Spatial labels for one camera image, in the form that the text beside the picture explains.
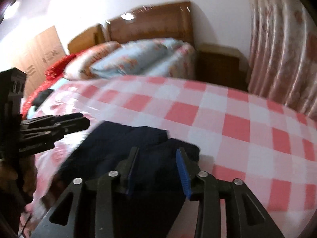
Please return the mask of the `left hand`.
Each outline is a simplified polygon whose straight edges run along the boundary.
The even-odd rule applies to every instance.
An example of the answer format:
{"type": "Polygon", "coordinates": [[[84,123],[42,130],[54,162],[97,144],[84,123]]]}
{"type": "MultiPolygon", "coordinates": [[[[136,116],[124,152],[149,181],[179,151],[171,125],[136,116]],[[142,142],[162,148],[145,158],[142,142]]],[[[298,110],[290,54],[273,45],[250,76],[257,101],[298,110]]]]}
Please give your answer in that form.
{"type": "Polygon", "coordinates": [[[34,155],[16,161],[1,158],[1,191],[25,206],[33,200],[37,173],[34,155]]]}

